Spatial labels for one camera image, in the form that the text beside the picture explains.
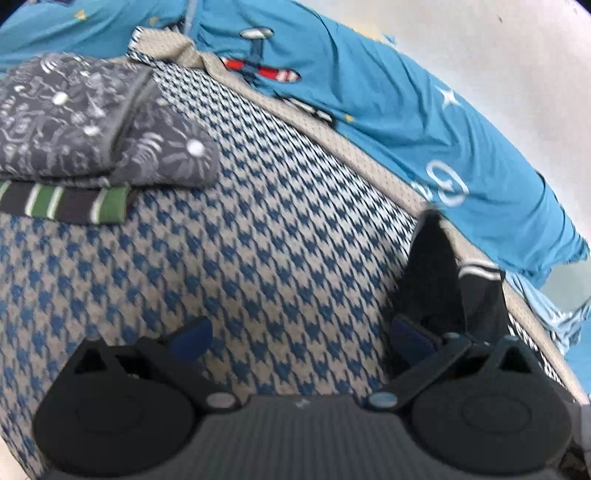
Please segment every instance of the beige mesh edge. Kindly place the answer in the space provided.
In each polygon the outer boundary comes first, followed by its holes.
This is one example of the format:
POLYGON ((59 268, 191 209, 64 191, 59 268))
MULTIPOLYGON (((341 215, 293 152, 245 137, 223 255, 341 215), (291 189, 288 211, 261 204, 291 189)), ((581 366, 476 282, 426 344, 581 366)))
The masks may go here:
MULTIPOLYGON (((205 68, 208 74, 221 84, 313 139, 411 215, 416 217, 424 209, 424 200, 417 192, 345 137, 324 123, 311 119, 287 106, 282 101, 252 90, 240 77, 227 71, 216 55, 197 51, 190 38, 171 31, 143 29, 134 36, 134 41, 130 46, 134 50, 156 59, 173 60, 178 65, 189 68, 205 68)), ((461 260, 488 260, 486 255, 472 245, 451 223, 446 222, 445 228, 461 260)), ((588 404, 589 399, 579 380, 536 320, 530 308, 507 283, 504 284, 504 292, 509 312, 532 337, 575 399, 581 404, 588 404)))

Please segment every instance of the blue houndstooth cushion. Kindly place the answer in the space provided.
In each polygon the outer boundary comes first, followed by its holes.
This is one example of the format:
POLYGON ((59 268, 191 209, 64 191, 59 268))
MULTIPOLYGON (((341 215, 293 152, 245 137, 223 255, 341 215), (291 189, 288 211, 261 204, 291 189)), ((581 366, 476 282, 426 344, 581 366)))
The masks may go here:
POLYGON ((385 379, 382 322, 414 219, 207 74, 154 65, 220 145, 215 187, 146 192, 124 226, 0 215, 0 423, 31 476, 33 414, 89 333, 130 343, 206 314, 199 367, 242 398, 363 397, 385 379))

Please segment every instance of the gray printed cloth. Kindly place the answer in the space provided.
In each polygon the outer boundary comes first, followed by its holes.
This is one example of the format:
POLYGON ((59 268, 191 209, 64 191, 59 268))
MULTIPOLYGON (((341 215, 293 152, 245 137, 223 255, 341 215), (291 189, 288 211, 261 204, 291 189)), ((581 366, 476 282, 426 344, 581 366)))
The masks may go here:
POLYGON ((219 149, 173 112, 152 68, 48 54, 0 82, 0 179, 69 187, 202 187, 219 149))

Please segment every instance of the blue bedsheet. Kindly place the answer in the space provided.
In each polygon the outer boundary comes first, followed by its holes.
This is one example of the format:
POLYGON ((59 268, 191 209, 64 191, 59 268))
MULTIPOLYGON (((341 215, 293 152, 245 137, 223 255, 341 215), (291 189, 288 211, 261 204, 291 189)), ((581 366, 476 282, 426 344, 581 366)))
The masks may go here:
POLYGON ((437 203, 473 243, 540 286, 586 258, 550 186, 444 82, 391 46, 289 0, 190 2, 186 25, 253 87, 308 109, 437 203))
POLYGON ((186 0, 28 0, 0 27, 0 77, 43 52, 108 59, 125 55, 134 28, 161 28, 186 0))

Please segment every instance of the star print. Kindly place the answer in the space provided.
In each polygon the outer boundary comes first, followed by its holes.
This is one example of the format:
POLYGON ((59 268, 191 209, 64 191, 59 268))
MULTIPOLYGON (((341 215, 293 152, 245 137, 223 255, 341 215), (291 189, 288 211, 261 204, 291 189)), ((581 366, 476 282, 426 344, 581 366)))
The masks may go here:
POLYGON ((443 108, 447 107, 448 105, 460 105, 460 102, 456 100, 456 97, 453 94, 453 90, 443 90, 437 86, 435 88, 443 95, 443 108))

